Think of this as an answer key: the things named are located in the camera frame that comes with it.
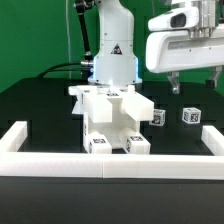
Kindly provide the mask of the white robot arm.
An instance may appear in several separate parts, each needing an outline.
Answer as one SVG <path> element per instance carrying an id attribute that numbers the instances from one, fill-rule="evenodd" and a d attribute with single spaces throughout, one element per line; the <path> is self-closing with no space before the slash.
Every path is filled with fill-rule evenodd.
<path id="1" fill-rule="evenodd" d="M 216 20 L 221 0 L 171 0 L 171 10 L 148 22 L 145 62 L 152 73 L 166 73 L 175 94 L 183 70 L 211 68 L 206 84 L 217 86 L 224 68 L 224 22 Z M 139 83 L 133 53 L 134 17 L 119 0 L 96 2 L 100 49 L 93 59 L 91 82 L 102 85 Z"/>

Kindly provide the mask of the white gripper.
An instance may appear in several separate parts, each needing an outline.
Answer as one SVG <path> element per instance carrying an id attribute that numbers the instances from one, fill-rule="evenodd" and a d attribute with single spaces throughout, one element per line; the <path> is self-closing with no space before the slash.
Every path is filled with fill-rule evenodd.
<path id="1" fill-rule="evenodd" d="M 169 72 L 174 94 L 180 93 L 179 72 L 212 67 L 206 87 L 215 89 L 224 65 L 224 25 L 216 24 L 215 6 L 174 8 L 148 22 L 146 67 Z"/>

